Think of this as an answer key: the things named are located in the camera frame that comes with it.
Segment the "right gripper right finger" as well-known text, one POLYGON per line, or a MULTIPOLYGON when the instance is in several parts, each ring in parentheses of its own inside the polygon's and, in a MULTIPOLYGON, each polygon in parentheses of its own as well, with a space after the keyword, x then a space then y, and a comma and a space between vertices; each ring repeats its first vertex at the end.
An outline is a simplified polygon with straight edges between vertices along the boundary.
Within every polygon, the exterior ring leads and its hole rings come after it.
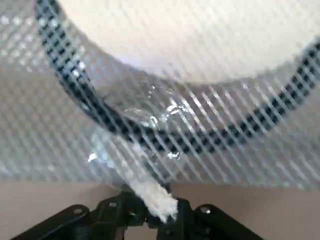
POLYGON ((149 215, 149 227, 158 240, 263 240, 261 236, 212 204, 192 209, 188 200, 177 199, 177 213, 163 223, 149 215))

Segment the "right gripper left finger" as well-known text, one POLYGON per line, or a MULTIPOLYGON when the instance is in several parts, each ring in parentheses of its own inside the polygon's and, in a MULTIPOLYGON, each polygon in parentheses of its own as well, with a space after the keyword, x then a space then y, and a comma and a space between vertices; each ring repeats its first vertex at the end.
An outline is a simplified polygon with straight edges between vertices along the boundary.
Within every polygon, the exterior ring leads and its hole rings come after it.
POLYGON ((100 201, 90 210, 71 205, 14 236, 13 240, 123 240, 129 226, 142 226, 147 208, 134 193, 119 194, 100 201))

